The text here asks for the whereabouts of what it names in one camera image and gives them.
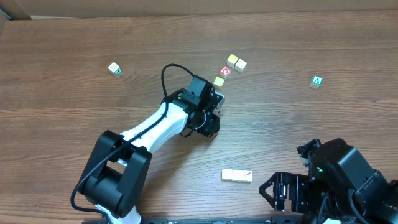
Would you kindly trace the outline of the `white block red mark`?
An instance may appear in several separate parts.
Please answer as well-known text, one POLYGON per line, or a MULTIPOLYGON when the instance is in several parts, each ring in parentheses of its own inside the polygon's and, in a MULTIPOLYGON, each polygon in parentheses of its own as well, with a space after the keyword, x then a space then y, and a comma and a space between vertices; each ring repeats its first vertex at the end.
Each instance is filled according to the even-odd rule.
POLYGON ((241 180, 243 182, 252 182, 252 172, 248 170, 243 170, 241 180))

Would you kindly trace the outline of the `white block green edge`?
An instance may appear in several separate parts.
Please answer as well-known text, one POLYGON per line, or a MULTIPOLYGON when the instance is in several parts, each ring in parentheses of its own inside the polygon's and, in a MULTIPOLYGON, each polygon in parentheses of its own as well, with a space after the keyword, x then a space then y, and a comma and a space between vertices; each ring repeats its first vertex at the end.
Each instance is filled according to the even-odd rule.
POLYGON ((231 180, 234 182, 241 182, 244 179, 244 175, 240 170, 232 170, 231 171, 231 180))

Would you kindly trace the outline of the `yellow block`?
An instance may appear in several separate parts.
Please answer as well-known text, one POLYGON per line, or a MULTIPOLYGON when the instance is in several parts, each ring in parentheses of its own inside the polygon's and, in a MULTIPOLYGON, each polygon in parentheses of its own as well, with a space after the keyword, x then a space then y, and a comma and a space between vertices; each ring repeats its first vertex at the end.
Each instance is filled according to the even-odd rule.
POLYGON ((231 181, 233 178, 233 171, 231 169, 223 169, 221 171, 221 179, 225 181, 231 181))
POLYGON ((235 64, 236 64, 236 62, 237 62, 238 60, 239 60, 239 57, 235 56, 234 54, 231 54, 231 55, 228 57, 226 64, 227 64, 227 66, 229 66, 229 67, 231 67, 231 68, 234 68, 234 67, 235 67, 235 64))
POLYGON ((223 79, 221 77, 216 77, 214 82, 213 82, 213 85, 216 88, 221 88, 223 86, 224 82, 225 82, 225 79, 223 79))

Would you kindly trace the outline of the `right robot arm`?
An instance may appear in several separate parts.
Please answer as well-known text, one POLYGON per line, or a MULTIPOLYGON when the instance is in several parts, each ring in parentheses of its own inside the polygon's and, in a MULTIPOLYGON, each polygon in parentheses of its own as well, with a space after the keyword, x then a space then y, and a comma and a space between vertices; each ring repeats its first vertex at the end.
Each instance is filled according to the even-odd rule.
POLYGON ((313 139, 297 152, 308 175, 276 172, 259 188, 276 211, 301 214, 296 223, 397 223, 397 181, 388 182, 360 151, 337 138, 313 139))

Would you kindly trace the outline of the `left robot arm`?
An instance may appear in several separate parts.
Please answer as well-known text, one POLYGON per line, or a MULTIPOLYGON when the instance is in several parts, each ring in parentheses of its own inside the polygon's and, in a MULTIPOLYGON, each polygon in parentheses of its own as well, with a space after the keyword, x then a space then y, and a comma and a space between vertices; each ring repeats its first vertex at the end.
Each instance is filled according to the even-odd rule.
POLYGON ((103 132, 71 196, 84 195, 94 205, 91 211, 102 215, 101 223, 140 223, 136 203, 155 151, 184 129, 212 137, 220 130, 224 101, 209 81, 195 76, 188 88, 165 95, 160 108, 135 128, 103 132))

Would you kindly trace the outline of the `red circle block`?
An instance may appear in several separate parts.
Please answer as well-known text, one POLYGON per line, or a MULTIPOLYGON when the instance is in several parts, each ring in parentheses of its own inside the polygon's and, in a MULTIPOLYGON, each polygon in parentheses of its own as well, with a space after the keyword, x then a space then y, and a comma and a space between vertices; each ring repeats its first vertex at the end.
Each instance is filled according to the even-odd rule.
POLYGON ((228 66, 224 66, 221 70, 220 70, 220 74, 219 76, 223 79, 227 79, 230 75, 231 75, 231 69, 228 66))

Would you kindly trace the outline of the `white block far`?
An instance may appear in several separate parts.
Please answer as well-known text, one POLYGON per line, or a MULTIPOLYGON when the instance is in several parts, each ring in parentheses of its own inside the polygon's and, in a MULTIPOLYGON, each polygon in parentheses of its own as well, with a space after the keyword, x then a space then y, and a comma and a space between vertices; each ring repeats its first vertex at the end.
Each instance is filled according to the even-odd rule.
POLYGON ((239 73, 243 73, 247 66, 247 62, 242 60, 241 58, 235 63, 234 69, 237 70, 239 73))

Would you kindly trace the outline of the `white block green side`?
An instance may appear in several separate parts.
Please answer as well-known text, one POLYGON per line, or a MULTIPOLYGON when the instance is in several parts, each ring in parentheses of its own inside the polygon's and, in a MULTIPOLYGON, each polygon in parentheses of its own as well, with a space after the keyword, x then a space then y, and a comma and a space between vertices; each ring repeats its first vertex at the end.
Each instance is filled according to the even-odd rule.
POLYGON ((119 76, 119 75, 121 74, 121 72, 122 72, 121 67, 120 67, 117 63, 115 63, 115 62, 111 63, 111 64, 108 66, 108 70, 109 70, 115 77, 119 76))

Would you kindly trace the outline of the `green letter block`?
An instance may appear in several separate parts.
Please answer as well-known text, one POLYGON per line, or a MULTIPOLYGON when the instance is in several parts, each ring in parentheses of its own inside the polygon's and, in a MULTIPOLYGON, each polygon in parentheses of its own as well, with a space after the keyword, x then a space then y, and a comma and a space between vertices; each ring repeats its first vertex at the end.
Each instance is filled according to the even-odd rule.
POLYGON ((314 75, 309 87, 310 88, 314 88, 314 89, 318 89, 319 87, 321 87, 322 83, 323 83, 323 78, 314 75))

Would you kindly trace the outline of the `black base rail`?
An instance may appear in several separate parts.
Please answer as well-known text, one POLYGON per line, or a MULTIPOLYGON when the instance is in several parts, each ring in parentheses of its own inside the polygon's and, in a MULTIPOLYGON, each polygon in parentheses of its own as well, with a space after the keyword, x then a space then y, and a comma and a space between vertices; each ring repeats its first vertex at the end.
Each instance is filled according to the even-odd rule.
POLYGON ((270 218, 230 218, 230 219, 185 219, 168 220, 165 218, 143 219, 143 224, 296 224, 301 223, 300 215, 282 215, 270 218))

